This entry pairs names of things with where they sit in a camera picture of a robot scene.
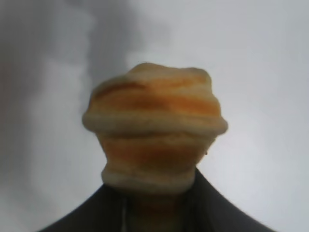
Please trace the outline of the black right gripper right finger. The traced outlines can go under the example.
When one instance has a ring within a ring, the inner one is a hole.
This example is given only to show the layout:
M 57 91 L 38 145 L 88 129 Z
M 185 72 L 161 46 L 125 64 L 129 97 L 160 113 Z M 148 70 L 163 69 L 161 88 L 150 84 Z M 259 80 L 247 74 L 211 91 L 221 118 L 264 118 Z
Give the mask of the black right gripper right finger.
M 219 193 L 196 169 L 186 193 L 184 232 L 272 232 L 272 229 L 242 212 Z

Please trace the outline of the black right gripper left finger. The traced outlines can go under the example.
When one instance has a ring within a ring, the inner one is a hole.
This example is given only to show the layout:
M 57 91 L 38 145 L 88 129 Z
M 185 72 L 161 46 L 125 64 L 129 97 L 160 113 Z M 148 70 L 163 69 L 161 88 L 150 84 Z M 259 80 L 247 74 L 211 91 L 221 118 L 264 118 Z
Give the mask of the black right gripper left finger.
M 121 232 L 124 197 L 102 185 L 78 208 L 42 232 Z

